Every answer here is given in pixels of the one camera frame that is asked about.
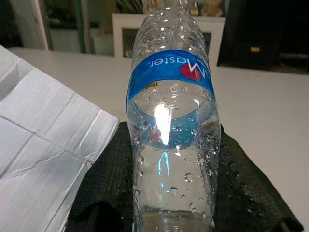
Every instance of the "plastic water bottle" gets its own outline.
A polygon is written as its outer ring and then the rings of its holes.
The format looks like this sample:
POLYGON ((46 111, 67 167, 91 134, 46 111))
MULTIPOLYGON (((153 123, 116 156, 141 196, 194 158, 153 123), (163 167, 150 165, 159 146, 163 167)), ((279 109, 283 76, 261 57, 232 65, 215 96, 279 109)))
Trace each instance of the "plastic water bottle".
POLYGON ((134 231, 211 231, 220 123, 204 38, 185 9, 144 20, 126 106, 134 231))

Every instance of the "bottle label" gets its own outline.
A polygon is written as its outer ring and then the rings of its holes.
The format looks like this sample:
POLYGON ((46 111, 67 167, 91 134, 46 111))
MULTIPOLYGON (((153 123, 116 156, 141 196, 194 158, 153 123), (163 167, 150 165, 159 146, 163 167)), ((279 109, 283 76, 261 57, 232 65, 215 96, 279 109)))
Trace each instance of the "bottle label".
POLYGON ((127 101, 163 80, 196 84, 214 96, 210 71, 202 59, 186 51, 166 50, 147 57, 133 70, 127 101))

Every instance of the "table surface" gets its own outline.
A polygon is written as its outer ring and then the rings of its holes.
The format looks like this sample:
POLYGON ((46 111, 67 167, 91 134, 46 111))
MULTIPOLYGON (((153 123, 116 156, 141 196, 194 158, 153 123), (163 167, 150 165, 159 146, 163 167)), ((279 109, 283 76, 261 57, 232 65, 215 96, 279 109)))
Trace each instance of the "table surface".
MULTIPOLYGON (((131 59, 11 51, 126 120, 131 59)), ((216 67, 211 78, 225 132, 239 142, 309 231, 309 75, 216 67)))

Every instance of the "crumpled paper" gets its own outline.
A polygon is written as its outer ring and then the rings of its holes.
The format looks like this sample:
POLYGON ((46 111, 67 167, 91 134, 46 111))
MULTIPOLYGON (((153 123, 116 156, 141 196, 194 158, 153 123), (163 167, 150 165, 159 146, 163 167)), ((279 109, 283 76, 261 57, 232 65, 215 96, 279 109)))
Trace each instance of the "crumpled paper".
POLYGON ((63 231, 118 123, 0 46, 0 231, 63 231))

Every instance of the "black cloth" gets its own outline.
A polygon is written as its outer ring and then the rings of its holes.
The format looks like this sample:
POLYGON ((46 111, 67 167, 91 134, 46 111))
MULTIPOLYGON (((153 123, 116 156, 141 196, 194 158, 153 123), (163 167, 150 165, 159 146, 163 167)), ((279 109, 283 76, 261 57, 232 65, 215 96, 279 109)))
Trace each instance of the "black cloth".
MULTIPOLYGON (((65 232, 132 232, 132 150, 126 122, 87 172, 65 232)), ((222 128, 215 232, 301 232, 269 179, 222 128)))

